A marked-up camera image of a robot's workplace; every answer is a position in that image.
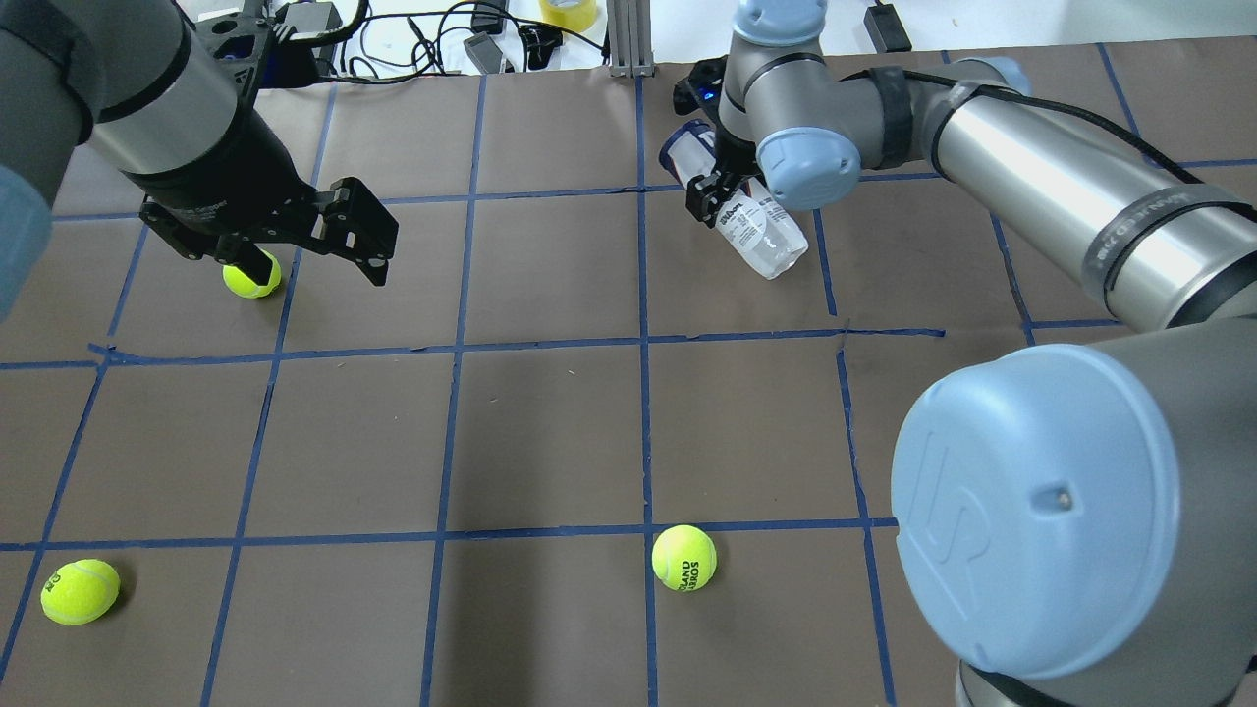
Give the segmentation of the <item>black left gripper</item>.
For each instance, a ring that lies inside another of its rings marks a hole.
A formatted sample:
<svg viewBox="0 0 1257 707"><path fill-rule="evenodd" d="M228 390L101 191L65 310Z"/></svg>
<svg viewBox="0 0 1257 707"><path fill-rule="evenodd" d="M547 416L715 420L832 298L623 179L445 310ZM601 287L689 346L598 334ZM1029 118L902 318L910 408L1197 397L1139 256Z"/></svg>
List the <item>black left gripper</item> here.
<svg viewBox="0 0 1257 707"><path fill-rule="evenodd" d="M178 255L212 258L238 296L272 294L272 254L294 245L349 260L385 287L398 223L360 177L300 177L256 112L266 20L185 20L161 81L118 107L118 169L145 192L140 219Z"/></svg>

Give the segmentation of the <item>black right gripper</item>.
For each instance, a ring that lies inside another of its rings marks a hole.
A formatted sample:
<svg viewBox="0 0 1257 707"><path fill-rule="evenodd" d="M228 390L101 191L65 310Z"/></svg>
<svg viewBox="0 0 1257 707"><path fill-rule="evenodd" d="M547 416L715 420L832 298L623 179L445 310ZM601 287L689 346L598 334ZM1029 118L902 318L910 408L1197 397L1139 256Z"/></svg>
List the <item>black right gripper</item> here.
<svg viewBox="0 0 1257 707"><path fill-rule="evenodd" d="M696 62L672 88L675 113L688 116L701 111L714 127L714 167L685 181L686 210L709 229L715 226L719 211L732 201L745 179L757 175L754 143L733 133L732 120L720 113L727 63L727 57Z"/></svg>

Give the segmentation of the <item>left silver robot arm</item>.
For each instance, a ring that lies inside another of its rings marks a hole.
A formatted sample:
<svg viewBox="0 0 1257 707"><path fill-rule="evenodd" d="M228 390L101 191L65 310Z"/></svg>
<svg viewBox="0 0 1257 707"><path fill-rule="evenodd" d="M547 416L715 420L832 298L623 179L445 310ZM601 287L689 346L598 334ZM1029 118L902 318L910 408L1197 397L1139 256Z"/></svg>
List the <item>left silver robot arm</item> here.
<svg viewBox="0 0 1257 707"><path fill-rule="evenodd" d="M310 49L352 26L297 31L260 1L194 20L175 1L3 4L3 312L52 237L52 208L80 143L145 195L138 216L189 260L255 286L269 245L349 260L386 286L398 224L360 179L312 187L256 112L265 86L316 81Z"/></svg>

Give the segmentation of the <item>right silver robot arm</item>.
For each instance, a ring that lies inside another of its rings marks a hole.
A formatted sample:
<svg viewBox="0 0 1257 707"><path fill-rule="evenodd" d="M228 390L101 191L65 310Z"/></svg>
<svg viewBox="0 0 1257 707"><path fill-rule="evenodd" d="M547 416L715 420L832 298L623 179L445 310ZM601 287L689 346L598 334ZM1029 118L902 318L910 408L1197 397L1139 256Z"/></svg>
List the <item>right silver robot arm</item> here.
<svg viewBox="0 0 1257 707"><path fill-rule="evenodd" d="M651 509L711 533L715 577L654 594L661 706L952 706L892 527L892 448L936 380L1125 333L926 167L803 216L762 279L672 195L649 201Z"/></svg>

